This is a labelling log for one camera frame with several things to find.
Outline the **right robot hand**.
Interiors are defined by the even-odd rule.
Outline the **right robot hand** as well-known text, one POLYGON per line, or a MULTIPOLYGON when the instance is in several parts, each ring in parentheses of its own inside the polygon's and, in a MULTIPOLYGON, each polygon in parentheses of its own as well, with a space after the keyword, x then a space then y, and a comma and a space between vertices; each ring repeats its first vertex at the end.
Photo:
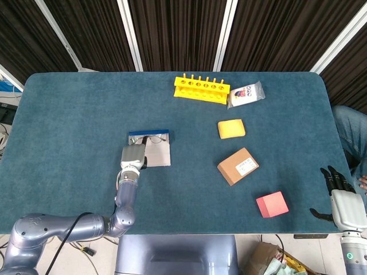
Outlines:
POLYGON ((366 230, 366 211, 362 196, 334 167, 320 169, 331 202, 331 214, 323 214, 310 208, 317 219, 332 222, 339 231, 363 232, 366 230))

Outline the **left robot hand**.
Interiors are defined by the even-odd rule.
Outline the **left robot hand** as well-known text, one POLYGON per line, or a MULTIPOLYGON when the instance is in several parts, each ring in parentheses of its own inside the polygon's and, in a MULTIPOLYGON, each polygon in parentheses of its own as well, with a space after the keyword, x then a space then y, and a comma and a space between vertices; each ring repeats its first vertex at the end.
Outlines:
POLYGON ((120 166, 122 169, 133 166, 137 170, 147 168, 147 157, 145 156, 148 136, 142 138, 141 144, 131 144, 123 147, 120 166))

